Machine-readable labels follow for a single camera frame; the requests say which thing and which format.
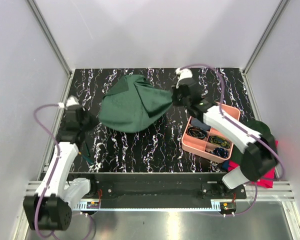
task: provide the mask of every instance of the rolled green fabric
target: rolled green fabric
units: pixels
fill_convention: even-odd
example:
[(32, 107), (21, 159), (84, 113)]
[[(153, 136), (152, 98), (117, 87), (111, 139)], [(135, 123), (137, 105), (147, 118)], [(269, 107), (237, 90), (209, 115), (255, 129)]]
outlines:
[(140, 132), (172, 105), (172, 93), (156, 89), (143, 75), (125, 75), (103, 97), (99, 121), (124, 133)]
[[(269, 133), (271, 134), (270, 128), (268, 125), (266, 125), (262, 121), (258, 120), (250, 120), (247, 122), (246, 126), (252, 130), (255, 130), (261, 134)], [(240, 152), (240, 150), (236, 147), (236, 145), (233, 145), (232, 154), (230, 160), (236, 164), (241, 164), (243, 154)]]

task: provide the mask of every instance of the green cloth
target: green cloth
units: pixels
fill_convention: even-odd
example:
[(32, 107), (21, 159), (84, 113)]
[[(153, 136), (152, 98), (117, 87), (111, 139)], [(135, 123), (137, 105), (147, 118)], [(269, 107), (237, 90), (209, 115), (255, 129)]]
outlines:
[(126, 75), (103, 97), (99, 121), (113, 130), (137, 133), (172, 105), (172, 93), (154, 88), (142, 75)]
[[(250, 120), (246, 124), (246, 126), (252, 130), (255, 130), (262, 135), (269, 133), (271, 134), (270, 128), (262, 121), (258, 120)], [(240, 150), (236, 147), (236, 145), (233, 146), (232, 154), (230, 160), (236, 164), (241, 164), (242, 157), (244, 155), (240, 152)]]

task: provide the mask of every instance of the marble pattern surface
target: marble pattern surface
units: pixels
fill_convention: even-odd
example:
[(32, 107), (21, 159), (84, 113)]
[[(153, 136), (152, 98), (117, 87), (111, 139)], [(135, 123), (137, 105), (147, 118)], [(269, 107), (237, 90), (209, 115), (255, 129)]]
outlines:
[[(247, 90), (238, 68), (218, 68), (226, 82), (224, 103), (241, 111), (240, 121), (254, 119)], [(193, 78), (203, 87), (203, 95), (218, 101), (221, 88), (216, 73), (207, 68), (193, 68)], [(156, 88), (170, 90), (176, 83), (175, 68), (77, 69), (69, 96), (76, 96), (92, 114), (98, 115), (102, 98), (120, 77), (144, 75)], [(71, 172), (219, 172), (217, 164), (182, 150), (181, 138), (189, 116), (184, 107), (171, 107), (146, 130), (123, 133), (101, 123), (86, 135), (94, 161), (89, 165), (78, 155)], [(82, 147), (82, 154), (87, 150)]]

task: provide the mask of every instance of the robotic arm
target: robotic arm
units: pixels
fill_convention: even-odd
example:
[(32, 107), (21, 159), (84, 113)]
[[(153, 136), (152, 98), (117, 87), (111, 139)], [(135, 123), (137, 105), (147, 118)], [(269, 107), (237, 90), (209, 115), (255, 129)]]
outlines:
[(175, 106), (184, 106), (188, 113), (199, 121), (217, 129), (233, 142), (243, 153), (241, 165), (226, 174), (220, 184), (225, 191), (235, 189), (247, 182), (256, 182), (278, 164), (274, 156), (251, 134), (275, 150), (275, 138), (271, 134), (262, 135), (223, 112), (217, 103), (201, 96), (201, 86), (192, 78), (192, 72), (185, 68), (176, 70), (179, 79), (172, 86), (172, 101)]
[[(64, 125), (60, 129), (58, 139), (60, 157), (57, 160), (57, 148), (54, 148), (51, 163), (40, 186), (32, 196), (26, 196), (23, 208), (30, 229), (35, 229), (35, 214), (39, 198), (38, 228), (39, 230), (66, 230), (68, 229), (72, 209), (91, 191), (92, 183), (86, 178), (76, 178), (70, 187), (65, 190), (65, 184), (75, 157), (79, 153), (87, 131), (92, 130), (98, 120), (87, 109), (81, 106), (78, 100), (71, 96), (65, 105)], [(49, 187), (42, 196), (44, 188)]]

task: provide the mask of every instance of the metallic floor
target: metallic floor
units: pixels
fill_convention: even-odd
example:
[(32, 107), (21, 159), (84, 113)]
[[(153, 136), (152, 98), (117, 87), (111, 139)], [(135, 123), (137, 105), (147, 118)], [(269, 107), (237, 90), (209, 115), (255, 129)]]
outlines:
[[(237, 212), (248, 207), (238, 202)], [(247, 214), (211, 217), (197, 212), (97, 212), (95, 236), (88, 240), (292, 240), (279, 202), (257, 202)], [(67, 231), (56, 232), (61, 240), (82, 240), (90, 220), (75, 216)], [(39, 240), (28, 231), (26, 240)]]

